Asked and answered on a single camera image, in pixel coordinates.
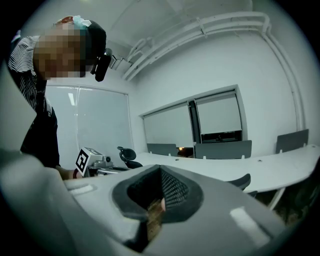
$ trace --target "white desk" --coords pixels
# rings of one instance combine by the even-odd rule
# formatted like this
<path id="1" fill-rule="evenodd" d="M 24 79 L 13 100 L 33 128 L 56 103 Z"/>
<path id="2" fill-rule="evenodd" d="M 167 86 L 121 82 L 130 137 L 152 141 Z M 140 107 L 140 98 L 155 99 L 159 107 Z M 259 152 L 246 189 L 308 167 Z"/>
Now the white desk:
<path id="1" fill-rule="evenodd" d="M 222 181 L 232 181 L 250 174 L 251 183 L 245 192 L 279 190 L 269 205 L 273 209 L 285 187 L 309 177 L 319 156 L 320 147 L 311 144 L 285 153 L 246 159 L 196 159 L 140 153 L 134 161 L 143 166 L 173 166 Z"/>

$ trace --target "person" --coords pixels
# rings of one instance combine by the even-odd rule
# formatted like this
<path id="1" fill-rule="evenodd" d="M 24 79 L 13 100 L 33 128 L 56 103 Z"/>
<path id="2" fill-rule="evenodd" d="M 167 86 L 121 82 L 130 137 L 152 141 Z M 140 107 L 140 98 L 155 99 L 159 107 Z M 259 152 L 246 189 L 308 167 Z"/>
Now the person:
<path id="1" fill-rule="evenodd" d="M 72 179 L 73 172 L 59 163 L 58 122 L 45 97 L 47 80 L 84 77 L 105 48 L 106 32 L 100 25 L 80 16 L 67 16 L 43 35 L 22 38 L 8 58 L 13 80 L 36 111 L 21 151 L 37 157 L 45 167 L 57 169 L 63 180 Z"/>

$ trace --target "striped shirt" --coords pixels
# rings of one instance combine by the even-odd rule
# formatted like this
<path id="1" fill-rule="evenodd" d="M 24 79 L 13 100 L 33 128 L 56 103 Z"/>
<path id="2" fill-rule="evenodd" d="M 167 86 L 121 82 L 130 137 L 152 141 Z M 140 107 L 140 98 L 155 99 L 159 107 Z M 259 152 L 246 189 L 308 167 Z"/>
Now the striped shirt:
<path id="1" fill-rule="evenodd" d="M 34 69 L 33 56 L 39 36 L 21 39 L 12 51 L 8 67 L 19 90 L 30 106 L 36 111 L 45 109 L 46 80 L 39 80 Z"/>

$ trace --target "white roller blind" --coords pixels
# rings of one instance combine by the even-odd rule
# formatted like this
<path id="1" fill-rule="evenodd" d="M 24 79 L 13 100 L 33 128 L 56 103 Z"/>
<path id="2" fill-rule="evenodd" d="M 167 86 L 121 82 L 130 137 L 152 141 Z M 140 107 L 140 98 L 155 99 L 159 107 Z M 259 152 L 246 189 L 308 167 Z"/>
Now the white roller blind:
<path id="1" fill-rule="evenodd" d="M 241 119 L 236 95 L 225 93 L 196 101 L 201 134 L 240 131 Z"/>
<path id="2" fill-rule="evenodd" d="M 176 144 L 192 148 L 193 137 L 187 103 L 170 107 L 144 117 L 147 143 Z"/>

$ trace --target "white ceiling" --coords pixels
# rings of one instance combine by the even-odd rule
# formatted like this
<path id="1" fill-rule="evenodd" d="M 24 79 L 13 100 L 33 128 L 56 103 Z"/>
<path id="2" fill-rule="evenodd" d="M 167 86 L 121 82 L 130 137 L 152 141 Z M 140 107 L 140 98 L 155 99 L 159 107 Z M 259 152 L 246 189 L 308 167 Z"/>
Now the white ceiling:
<path id="1" fill-rule="evenodd" d="M 196 17 L 252 9 L 252 0 L 47 0 L 26 22 L 21 34 L 37 35 L 65 16 L 81 15 L 99 23 L 110 44 L 119 45 L 119 55 L 125 55 L 141 38 L 156 37 Z"/>

